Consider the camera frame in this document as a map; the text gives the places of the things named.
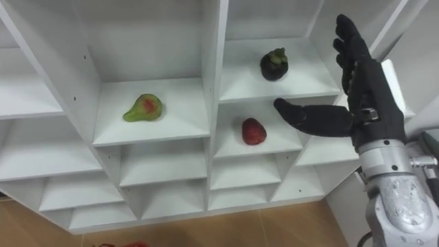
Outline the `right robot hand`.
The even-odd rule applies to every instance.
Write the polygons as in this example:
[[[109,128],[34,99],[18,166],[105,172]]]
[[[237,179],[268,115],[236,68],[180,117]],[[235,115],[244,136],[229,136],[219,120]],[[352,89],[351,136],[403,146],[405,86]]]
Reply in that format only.
[[[344,14],[336,18],[333,48],[342,69],[342,88],[348,107],[300,106],[283,98],[274,108],[293,128],[319,137],[350,137],[353,146],[379,140],[405,142],[404,114],[397,106],[381,64],[370,55],[354,22]]]

